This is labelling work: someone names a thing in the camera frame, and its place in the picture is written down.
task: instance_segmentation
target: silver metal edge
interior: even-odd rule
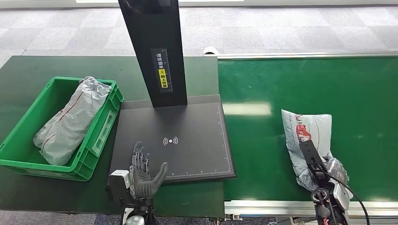
[[[302,52],[302,53],[247,53],[247,54],[218,54],[218,60],[245,60],[245,59],[294,59],[294,58],[340,58],[340,57],[374,57],[374,56],[398,56],[398,51],[389,52]]]
[[[398,218],[398,202],[363,202],[369,217]],[[240,214],[271,217],[313,217],[313,202],[301,201],[251,201],[233,200],[224,202],[225,214]],[[350,217],[365,216],[359,202],[350,202]]]

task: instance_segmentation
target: red printed logo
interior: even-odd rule
[[[296,134],[299,141],[305,142],[311,140],[311,134],[307,132],[306,125],[301,123],[300,116],[296,115]]]

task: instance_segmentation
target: wireless charging icon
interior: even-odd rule
[[[164,138],[163,139],[163,145],[166,146],[168,144],[174,144],[177,145],[178,144],[178,137],[173,137],[173,139],[168,139],[168,138]]]

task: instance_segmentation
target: yellow label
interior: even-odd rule
[[[161,86],[162,88],[167,88],[167,80],[166,80],[166,70],[165,69],[158,69],[159,72],[159,78],[161,81]]]

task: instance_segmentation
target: green plastic crate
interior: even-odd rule
[[[123,96],[115,81],[104,105],[95,116],[86,137],[65,166],[49,165],[33,144],[34,135],[62,109],[75,92],[81,78],[54,77],[0,145],[0,165],[17,173],[65,180],[88,181],[116,120]]]

